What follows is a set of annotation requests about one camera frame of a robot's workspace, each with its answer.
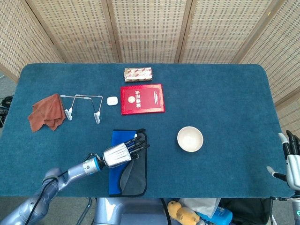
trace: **blue bottle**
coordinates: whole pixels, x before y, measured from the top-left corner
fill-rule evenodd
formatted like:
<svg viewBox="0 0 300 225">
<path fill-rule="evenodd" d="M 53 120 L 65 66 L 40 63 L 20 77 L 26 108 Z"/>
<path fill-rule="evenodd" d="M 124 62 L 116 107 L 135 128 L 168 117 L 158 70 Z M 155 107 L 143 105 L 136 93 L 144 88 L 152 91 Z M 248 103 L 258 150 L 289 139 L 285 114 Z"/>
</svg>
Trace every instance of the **blue bottle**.
<svg viewBox="0 0 300 225">
<path fill-rule="evenodd" d="M 215 225 L 229 225 L 231 220 L 233 219 L 233 213 L 221 207 L 217 207 L 212 218 L 209 218 L 208 216 L 201 214 L 200 212 L 196 213 L 201 217 L 201 219 L 210 221 Z"/>
</svg>

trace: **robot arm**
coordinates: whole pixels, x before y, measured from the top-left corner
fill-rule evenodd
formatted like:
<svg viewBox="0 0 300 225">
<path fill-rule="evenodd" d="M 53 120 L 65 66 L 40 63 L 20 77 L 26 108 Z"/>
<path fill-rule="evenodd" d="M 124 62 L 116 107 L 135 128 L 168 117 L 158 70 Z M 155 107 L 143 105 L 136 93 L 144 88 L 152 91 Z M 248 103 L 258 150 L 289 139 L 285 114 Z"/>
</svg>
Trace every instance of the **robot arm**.
<svg viewBox="0 0 300 225">
<path fill-rule="evenodd" d="M 290 199 L 292 199 L 295 224 L 300 225 L 300 200 L 298 199 L 300 197 L 300 139 L 289 130 L 286 133 L 289 140 L 287 140 L 284 134 L 278 134 L 285 155 L 286 175 L 274 171 L 270 166 L 267 166 L 267 170 L 273 177 L 285 181 L 295 191 L 295 195 Z"/>
<path fill-rule="evenodd" d="M 99 172 L 104 166 L 112 168 L 138 158 L 137 153 L 149 147 L 148 144 L 145 145 L 145 141 L 137 142 L 140 138 L 137 136 L 125 143 L 113 146 L 104 151 L 102 157 L 94 154 L 95 157 L 69 168 L 66 179 L 61 169 L 49 170 L 42 187 L 4 218 L 0 225 L 34 225 L 46 216 L 49 204 L 57 193 L 70 183 Z"/>
</svg>

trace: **brown cloth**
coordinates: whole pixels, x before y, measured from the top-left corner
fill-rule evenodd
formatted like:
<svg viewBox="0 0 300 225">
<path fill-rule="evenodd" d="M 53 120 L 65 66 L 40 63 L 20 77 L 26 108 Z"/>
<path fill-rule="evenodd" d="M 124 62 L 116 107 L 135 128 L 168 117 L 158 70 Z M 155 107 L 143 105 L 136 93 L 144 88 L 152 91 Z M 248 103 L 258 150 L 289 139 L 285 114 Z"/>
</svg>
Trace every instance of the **brown cloth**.
<svg viewBox="0 0 300 225">
<path fill-rule="evenodd" d="M 66 118 L 58 94 L 46 97 L 33 105 L 32 114 L 29 115 L 32 132 L 38 131 L 44 124 L 55 130 Z"/>
</svg>

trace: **yellow toy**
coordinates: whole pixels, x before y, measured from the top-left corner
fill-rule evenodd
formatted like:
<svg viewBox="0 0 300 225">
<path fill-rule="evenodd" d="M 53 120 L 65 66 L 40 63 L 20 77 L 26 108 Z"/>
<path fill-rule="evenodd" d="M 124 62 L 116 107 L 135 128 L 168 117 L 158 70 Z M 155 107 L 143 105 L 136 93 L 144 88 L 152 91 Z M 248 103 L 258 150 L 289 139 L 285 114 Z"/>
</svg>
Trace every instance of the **yellow toy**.
<svg viewBox="0 0 300 225">
<path fill-rule="evenodd" d="M 200 221 L 200 216 L 190 208 L 182 207 L 179 202 L 169 202 L 168 212 L 172 219 L 176 219 L 182 225 L 196 225 Z"/>
</svg>

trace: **red certificate book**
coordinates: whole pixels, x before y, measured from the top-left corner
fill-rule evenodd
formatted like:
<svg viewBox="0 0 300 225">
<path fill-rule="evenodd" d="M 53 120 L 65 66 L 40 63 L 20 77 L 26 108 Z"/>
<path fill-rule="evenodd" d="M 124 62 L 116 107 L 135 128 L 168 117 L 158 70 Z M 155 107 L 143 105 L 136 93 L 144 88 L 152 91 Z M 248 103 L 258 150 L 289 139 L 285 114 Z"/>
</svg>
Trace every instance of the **red certificate book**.
<svg viewBox="0 0 300 225">
<path fill-rule="evenodd" d="M 122 115 L 165 111 L 161 84 L 121 87 Z"/>
</svg>

